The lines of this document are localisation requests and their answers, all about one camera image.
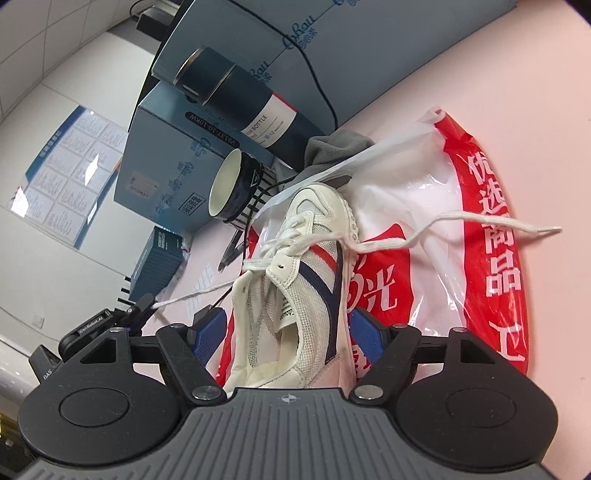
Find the white sneaker shoe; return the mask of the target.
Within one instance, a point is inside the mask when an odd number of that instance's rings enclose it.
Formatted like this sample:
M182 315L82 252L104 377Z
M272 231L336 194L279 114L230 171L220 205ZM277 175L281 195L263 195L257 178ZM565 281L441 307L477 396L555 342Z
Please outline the white sneaker shoe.
M294 195L276 237L245 261L232 287L228 394L242 387L352 390L346 301L358 240L353 211L334 188L314 183Z

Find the white shoelace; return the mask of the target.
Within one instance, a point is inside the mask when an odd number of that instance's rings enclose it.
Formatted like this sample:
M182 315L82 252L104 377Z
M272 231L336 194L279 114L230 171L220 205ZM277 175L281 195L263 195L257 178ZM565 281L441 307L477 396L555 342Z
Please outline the white shoelace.
M356 254L368 254L384 250L401 250L413 248L424 235L424 233L438 222L442 221L463 221L483 225L501 226L510 229L516 229L534 236L553 235L562 231L560 226L535 226L511 217L483 215L466 211L450 211L434 217L429 223L416 231L408 239L392 238L385 240L369 241L360 243L353 240L352 236L341 233L331 234L311 234L304 235L303 239L296 236L290 238L280 238L270 240L263 245L262 258L247 259L242 263L242 269L245 271L262 272L271 265L270 254L276 254L281 248L287 248L287 254L300 254L313 245L324 241L338 241L349 251Z

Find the black router with antennas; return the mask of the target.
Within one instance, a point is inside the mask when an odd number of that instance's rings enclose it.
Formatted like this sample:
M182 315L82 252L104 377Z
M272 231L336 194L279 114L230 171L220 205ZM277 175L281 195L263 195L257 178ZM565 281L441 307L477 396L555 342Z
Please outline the black router with antennas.
M129 298L130 295L131 278L124 276L120 282L119 290L116 298L116 306L119 309L127 309L131 307L134 302Z

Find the black smartphone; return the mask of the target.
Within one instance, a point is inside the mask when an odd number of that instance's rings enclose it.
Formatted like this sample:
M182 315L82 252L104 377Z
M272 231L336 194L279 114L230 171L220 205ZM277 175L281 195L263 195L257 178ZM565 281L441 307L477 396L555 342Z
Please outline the black smartphone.
M195 330L204 328L209 322L211 322L211 318L216 315L216 311L216 307L207 305L195 312L193 314L191 328Z

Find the white label sticker sheet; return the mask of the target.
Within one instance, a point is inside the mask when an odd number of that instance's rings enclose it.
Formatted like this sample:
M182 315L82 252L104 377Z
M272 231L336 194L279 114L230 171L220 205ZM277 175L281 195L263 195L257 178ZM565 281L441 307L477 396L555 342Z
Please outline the white label sticker sheet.
M184 293L190 293L195 290L203 290L211 286L218 285L225 281L231 280L235 274L229 268L222 272L217 271L217 263L201 263L192 264L184 272L183 281ZM185 306L190 313L197 312L207 305L213 305L224 292L228 290L228 286L221 289L209 292L204 295L193 297L185 302Z

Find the small dark blue box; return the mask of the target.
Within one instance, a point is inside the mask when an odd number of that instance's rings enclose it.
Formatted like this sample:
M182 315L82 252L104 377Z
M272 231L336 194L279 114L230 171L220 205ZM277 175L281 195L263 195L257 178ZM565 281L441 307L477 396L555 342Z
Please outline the small dark blue box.
M132 272L129 300L137 302L164 289L184 260L182 249L181 236L155 226Z

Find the clear plastic wrap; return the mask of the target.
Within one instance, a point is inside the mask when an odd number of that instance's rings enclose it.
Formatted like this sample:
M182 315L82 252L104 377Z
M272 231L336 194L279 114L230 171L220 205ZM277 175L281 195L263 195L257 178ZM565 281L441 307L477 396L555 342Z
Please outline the clear plastic wrap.
M182 260L181 260L179 267L177 268L176 273L174 274L174 277L173 277L173 280L176 283L178 283L181 280L183 273L186 270L188 260L190 257L192 235L190 233L182 232L181 239L182 239L182 242L181 242Z

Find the red white plastic bag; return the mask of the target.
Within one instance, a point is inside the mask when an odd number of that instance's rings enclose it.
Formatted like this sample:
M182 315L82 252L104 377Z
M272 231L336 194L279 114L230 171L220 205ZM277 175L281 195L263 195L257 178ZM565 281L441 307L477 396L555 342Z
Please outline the red white plastic bag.
M334 188L348 202L360 243L408 239L450 211L513 218L480 145L445 111L434 109L408 129L276 195L254 216L246 260L256 258L263 243L276 237L294 195L314 183ZM358 254L346 301L349 328L356 309L385 326L407 324L427 336L443 337L464 327L526 371L529 332L520 233L442 221L413 248ZM216 372L223 388L234 330L232 307ZM352 336L351 341L358 381L370 361Z

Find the black pen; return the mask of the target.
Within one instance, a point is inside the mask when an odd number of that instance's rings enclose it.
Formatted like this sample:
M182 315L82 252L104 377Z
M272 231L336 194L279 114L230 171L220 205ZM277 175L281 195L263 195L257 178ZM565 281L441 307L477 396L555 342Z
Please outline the black pen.
M243 231L236 230L221 256L221 261L218 263L217 271L222 272L226 267L228 267L228 265L235 261L236 258L242 255L243 251L245 251Z

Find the striped white ceramic bowl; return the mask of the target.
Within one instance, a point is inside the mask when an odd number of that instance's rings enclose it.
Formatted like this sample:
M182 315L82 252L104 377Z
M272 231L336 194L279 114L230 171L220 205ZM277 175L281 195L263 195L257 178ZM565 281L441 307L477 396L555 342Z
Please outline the striped white ceramic bowl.
M237 180L231 198L225 206L228 214L224 222L245 231L254 215L279 192L280 186L273 170L253 174L249 184Z

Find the grey cloth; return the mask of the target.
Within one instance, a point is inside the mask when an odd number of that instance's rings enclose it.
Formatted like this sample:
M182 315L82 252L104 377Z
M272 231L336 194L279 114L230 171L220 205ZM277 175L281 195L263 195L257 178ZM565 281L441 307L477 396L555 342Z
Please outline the grey cloth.
M297 174L287 187L328 170L374 144L375 141L372 138L346 129L335 131L327 136L311 137L304 150L304 170Z

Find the dark blue vacuum bottle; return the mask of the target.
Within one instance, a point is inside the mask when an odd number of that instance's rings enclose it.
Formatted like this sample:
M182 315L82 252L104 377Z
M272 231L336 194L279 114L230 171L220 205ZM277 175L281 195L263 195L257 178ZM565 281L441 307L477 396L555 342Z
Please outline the dark blue vacuum bottle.
M211 47L195 50L173 85L294 171L304 170L308 140L322 135L296 108Z

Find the large blue cardboard box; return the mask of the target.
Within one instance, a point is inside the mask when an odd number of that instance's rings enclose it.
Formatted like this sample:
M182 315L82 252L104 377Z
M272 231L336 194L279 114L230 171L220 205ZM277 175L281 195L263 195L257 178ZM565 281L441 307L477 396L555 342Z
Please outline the large blue cardboard box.
M152 68L211 47L327 133L514 1L194 1Z

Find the wall notice poster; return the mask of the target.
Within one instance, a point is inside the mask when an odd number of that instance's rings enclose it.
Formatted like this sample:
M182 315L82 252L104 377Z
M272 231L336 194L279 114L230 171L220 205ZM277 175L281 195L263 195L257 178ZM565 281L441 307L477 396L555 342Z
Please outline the wall notice poster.
M10 211L78 249L116 180L127 131L76 107L52 134L9 201Z

